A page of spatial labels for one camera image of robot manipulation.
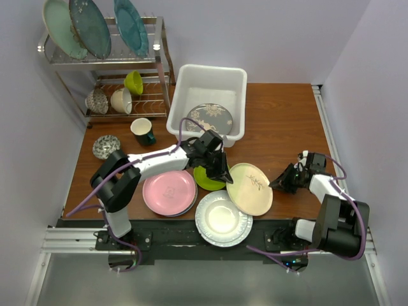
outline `blue patterned plate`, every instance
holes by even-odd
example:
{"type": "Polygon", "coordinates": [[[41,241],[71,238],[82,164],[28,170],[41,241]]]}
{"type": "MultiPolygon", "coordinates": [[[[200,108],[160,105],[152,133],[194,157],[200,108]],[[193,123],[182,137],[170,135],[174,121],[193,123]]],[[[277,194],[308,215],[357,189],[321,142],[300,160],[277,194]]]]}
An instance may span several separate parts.
{"type": "Polygon", "coordinates": [[[108,25],[92,0],[69,0],[72,26],[84,47],[98,59],[106,59],[112,42],[108,25]]]}
{"type": "Polygon", "coordinates": [[[125,44],[139,57],[149,52],[149,40],[142,18],[130,0],[115,0],[116,25],[125,44]]]}

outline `white wall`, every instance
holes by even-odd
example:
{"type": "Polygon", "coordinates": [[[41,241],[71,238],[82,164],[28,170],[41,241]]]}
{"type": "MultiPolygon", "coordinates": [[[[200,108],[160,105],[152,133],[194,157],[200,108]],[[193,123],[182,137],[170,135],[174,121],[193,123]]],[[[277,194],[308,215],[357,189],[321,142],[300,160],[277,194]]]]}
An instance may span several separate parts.
{"type": "Polygon", "coordinates": [[[371,0],[323,85],[352,196],[370,226],[394,305],[408,301],[408,3],[371,0]]]}
{"type": "MultiPolygon", "coordinates": [[[[95,0],[114,17],[112,0],[95,0]]],[[[322,84],[369,0],[132,0],[163,16],[175,70],[241,67],[248,82],[322,84]]]]}
{"type": "Polygon", "coordinates": [[[42,3],[6,1],[0,10],[0,305],[24,304],[84,135],[38,62],[42,3]]]}

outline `green bowl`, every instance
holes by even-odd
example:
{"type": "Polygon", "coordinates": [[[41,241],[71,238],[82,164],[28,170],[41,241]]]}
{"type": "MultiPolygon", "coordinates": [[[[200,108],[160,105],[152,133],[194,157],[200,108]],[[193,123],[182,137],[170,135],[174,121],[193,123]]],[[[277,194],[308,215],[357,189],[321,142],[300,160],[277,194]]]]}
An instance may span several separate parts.
{"type": "Polygon", "coordinates": [[[137,71],[132,71],[126,76],[124,85],[132,94],[139,96],[143,94],[143,80],[137,71]]]}
{"type": "Polygon", "coordinates": [[[194,168],[193,174],[194,174],[194,179],[196,180],[197,184],[205,190],[217,191],[217,190],[224,188],[226,185],[225,183],[217,182],[216,180],[210,180],[207,177],[205,168],[201,166],[194,168]]]}

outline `patterned bowl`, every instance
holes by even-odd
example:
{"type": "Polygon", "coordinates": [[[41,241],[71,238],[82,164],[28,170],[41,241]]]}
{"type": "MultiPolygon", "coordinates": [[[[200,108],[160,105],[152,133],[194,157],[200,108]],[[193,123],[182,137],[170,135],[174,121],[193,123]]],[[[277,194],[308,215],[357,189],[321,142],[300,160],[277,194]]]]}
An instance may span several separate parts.
{"type": "Polygon", "coordinates": [[[108,98],[101,89],[94,89],[85,99],[85,106],[93,113],[106,114],[109,108],[108,98]]]}
{"type": "Polygon", "coordinates": [[[92,153],[96,158],[107,159],[109,155],[120,149],[120,141],[114,135],[105,135],[99,137],[92,147],[92,153]]]}

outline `silver plate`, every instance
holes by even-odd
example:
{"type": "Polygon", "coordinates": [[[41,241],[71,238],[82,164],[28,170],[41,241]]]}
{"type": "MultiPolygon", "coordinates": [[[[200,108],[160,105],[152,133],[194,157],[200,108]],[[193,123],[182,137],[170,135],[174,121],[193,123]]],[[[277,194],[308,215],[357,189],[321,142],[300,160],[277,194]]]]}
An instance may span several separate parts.
{"type": "Polygon", "coordinates": [[[202,237],[219,247],[239,244],[251,231],[252,216],[237,209],[224,190],[206,195],[196,209],[196,226],[202,237]]]}

